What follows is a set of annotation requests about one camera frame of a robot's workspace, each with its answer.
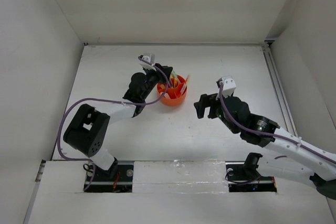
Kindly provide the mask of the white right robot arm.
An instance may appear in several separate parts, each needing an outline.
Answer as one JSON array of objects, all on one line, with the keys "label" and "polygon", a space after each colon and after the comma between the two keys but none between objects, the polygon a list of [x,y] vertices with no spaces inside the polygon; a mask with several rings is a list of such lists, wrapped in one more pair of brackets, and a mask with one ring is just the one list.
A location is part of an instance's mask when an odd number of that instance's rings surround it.
[{"label": "white right robot arm", "polygon": [[335,199],[335,154],[313,146],[290,134],[278,123],[250,112],[246,102],[233,95],[203,94],[194,103],[197,117],[220,119],[245,142],[280,154],[272,160],[260,153],[249,153],[240,177],[251,183],[260,177],[282,177],[313,187],[321,195]]}]

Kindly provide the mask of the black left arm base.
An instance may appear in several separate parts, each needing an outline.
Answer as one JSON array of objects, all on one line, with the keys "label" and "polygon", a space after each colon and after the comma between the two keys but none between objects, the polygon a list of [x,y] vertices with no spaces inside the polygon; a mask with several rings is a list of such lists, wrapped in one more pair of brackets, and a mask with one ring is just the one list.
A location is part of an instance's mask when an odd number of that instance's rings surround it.
[{"label": "black left arm base", "polygon": [[93,164],[83,164],[86,172],[84,192],[86,193],[131,193],[133,187],[134,161],[119,161],[112,176],[107,171],[96,167],[93,174]]}]

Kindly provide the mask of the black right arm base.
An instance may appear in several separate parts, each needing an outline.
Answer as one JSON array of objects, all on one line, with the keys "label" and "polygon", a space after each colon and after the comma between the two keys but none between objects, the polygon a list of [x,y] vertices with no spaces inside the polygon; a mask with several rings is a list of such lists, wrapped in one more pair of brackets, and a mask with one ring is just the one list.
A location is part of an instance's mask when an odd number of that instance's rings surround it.
[{"label": "black right arm base", "polygon": [[276,193],[277,187],[274,177],[261,176],[258,162],[261,154],[249,153],[245,161],[229,161],[225,163],[225,180],[228,182],[230,193]]}]

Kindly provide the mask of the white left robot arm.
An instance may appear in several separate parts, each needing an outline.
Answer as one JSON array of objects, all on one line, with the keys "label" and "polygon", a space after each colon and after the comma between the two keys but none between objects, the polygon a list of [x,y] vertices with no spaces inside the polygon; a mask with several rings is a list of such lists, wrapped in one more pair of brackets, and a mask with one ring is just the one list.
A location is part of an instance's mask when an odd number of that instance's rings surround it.
[{"label": "white left robot arm", "polygon": [[63,141],[81,152],[99,169],[105,180],[117,175],[118,160],[103,146],[108,126],[123,119],[138,116],[146,105],[146,98],[157,84],[167,85],[172,67],[159,63],[142,63],[144,72],[132,75],[122,101],[87,98],[79,101],[80,107],[64,134]]}]

